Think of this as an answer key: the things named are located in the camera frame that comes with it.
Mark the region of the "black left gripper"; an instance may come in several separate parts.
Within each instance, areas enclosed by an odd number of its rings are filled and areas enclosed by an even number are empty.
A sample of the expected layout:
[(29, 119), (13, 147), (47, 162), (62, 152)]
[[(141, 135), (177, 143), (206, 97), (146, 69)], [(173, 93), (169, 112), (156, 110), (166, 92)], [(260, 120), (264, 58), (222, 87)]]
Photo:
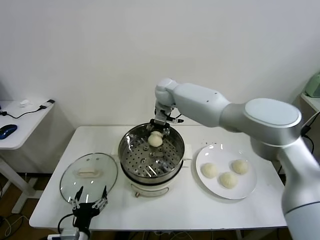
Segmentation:
[(80, 198), (83, 193), (84, 187), (81, 186), (76, 192), (74, 198), (70, 199), (70, 204), (72, 206), (72, 213), (75, 216), (75, 227), (89, 227), (92, 218), (100, 214), (100, 209), (108, 204), (108, 189), (104, 186), (100, 200), (95, 203), (80, 203)]

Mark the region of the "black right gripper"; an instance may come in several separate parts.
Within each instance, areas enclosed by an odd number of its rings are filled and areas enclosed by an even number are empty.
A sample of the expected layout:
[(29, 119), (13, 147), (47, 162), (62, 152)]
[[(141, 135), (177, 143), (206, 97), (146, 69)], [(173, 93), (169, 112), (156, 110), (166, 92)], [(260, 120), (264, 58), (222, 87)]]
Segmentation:
[(152, 118), (147, 124), (147, 130), (151, 132), (153, 129), (162, 129), (164, 137), (168, 137), (170, 135), (170, 124), (167, 122), (157, 121)]

